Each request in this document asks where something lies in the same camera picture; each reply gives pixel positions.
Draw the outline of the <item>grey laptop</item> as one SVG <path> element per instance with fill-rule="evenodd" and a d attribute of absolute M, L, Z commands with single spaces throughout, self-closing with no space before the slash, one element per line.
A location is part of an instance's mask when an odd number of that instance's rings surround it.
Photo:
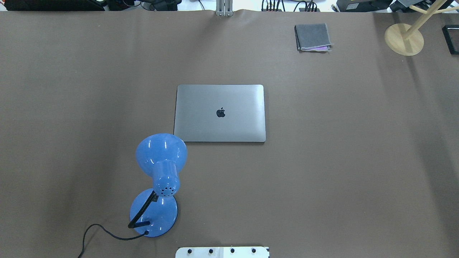
<path fill-rule="evenodd" d="M 174 135 L 184 142 L 266 142 L 264 86 L 179 85 Z"/>

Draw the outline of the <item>blue desk lamp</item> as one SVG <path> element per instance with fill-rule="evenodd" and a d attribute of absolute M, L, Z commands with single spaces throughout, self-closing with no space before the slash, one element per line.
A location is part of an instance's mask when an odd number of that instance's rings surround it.
<path fill-rule="evenodd" d="M 130 229 L 149 238 L 159 237 L 172 229 L 179 211 L 174 195 L 181 185 L 179 173 L 185 166 L 187 154 L 185 143 L 173 134 L 154 134 L 140 142 L 136 160 L 152 179 L 152 187 L 132 202 Z"/>

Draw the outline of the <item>folded grey cloth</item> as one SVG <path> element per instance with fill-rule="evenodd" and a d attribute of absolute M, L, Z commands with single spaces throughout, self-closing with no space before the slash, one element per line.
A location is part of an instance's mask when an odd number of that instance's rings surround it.
<path fill-rule="evenodd" d="M 298 51 L 330 52 L 331 43 L 326 23 L 297 24 L 294 26 Z"/>

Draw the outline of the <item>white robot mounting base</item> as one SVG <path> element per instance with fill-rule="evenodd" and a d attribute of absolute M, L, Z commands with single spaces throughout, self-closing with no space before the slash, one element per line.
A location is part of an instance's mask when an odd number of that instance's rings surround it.
<path fill-rule="evenodd" d="M 269 247 L 187 247 L 179 248 L 176 258 L 270 258 Z"/>

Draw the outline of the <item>wooden mug tree stand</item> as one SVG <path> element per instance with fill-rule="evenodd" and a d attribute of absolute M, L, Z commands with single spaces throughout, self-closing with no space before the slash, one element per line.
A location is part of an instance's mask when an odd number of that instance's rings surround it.
<path fill-rule="evenodd" d="M 414 25 L 397 23 L 389 26 L 384 33 L 384 41 L 387 46 L 397 54 L 406 57 L 414 56 L 423 49 L 424 39 L 420 33 L 420 27 L 435 14 L 447 13 L 458 10 L 459 7 L 441 8 L 446 0 L 436 0 L 427 10 L 416 7 L 415 4 L 409 4 L 408 8 L 422 15 L 415 21 Z"/>

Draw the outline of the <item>black tray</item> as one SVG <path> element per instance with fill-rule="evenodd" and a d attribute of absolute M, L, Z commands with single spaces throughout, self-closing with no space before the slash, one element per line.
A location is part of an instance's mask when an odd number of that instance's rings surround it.
<path fill-rule="evenodd" d="M 445 25 L 441 30 L 450 54 L 459 54 L 459 25 Z"/>

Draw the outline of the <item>aluminium frame post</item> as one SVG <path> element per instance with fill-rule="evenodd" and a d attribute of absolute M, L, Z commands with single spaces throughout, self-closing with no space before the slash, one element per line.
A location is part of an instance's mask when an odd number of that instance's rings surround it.
<path fill-rule="evenodd" d="M 216 0 L 216 16 L 233 16 L 233 0 Z"/>

